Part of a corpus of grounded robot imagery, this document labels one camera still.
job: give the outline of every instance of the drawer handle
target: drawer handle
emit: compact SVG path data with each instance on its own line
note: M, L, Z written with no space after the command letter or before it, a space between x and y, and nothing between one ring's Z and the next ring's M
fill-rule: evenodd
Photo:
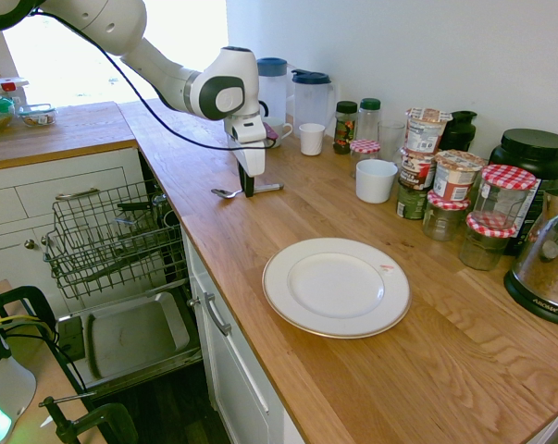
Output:
M58 194L55 199L58 201L70 201L72 199L80 199L81 197L91 196L100 192L97 188L90 188L88 191L74 192L73 194Z
M210 314L211 319L213 319L213 322L215 323L219 331L223 333L223 336L228 336L229 333L231 332L231 324L225 324L222 320L219 320L219 318L215 315L215 312L213 312L213 305L211 304L211 302L214 300L215 300L215 295L213 293L205 293L206 310Z

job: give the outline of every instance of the spoon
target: spoon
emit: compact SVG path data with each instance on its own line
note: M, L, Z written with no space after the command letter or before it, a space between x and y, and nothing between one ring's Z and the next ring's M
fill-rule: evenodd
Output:
M284 184L282 183L273 183L271 185L260 185L259 187L254 187L254 194L264 191L274 191L274 190L282 190L284 188ZM239 193L243 192L243 190L237 191L227 191L227 190L220 190L218 188L214 188L211 192L223 199L233 199Z

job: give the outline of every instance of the dishwasher rack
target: dishwasher rack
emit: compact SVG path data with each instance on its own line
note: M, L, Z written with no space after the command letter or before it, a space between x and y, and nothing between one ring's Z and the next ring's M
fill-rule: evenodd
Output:
M64 196L53 211L44 260L66 298L142 279L156 292L187 278L180 223L164 217L173 213L154 181Z

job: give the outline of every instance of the white cabinet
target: white cabinet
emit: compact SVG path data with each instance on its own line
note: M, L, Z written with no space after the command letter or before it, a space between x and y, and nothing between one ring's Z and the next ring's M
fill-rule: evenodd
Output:
M260 363L183 233L211 404L234 444L304 444Z
M43 291L56 317L104 301L66 299L43 261L58 194L109 190L143 180L135 148L0 169L0 280Z

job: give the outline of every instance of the wooden countertop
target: wooden countertop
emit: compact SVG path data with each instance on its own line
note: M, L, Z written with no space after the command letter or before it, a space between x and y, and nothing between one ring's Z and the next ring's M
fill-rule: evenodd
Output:
M0 169L137 147L114 102L57 109L56 123L27 127L14 118L0 130Z
M153 104L176 130L224 143L220 123ZM292 136L267 153L256 181L284 191L220 200L210 189L240 188L232 154L169 135L141 104L121 110L307 443L522 443L558 414L558 326L509 297L511 258L492 272L467 268L461 237L430 240L420 222L395 215L395 198L361 202L328 138L317 157ZM398 325L326 339L273 311L261 282L268 259L319 237L361 241L400 264L413 300Z
M6 281L0 282L0 293L10 290ZM26 311L19 302L6 306L10 315L26 315ZM38 336L38 331L33 327L22 327L14 333L31 334ZM68 382L67 377L60 368L48 346L39 339L10 338L7 340L13 357L25 368L30 370L36 378L36 393L28 409L16 422L6 444L60 444L56 436L56 426L50 422L44 427L41 424L48 416L44 407L38 403L47 396L55 399L76 395L75 389ZM87 413L80 400L63 402L59 404L68 419L78 419ZM79 436L82 444L105 444L104 437L97 427L94 427Z

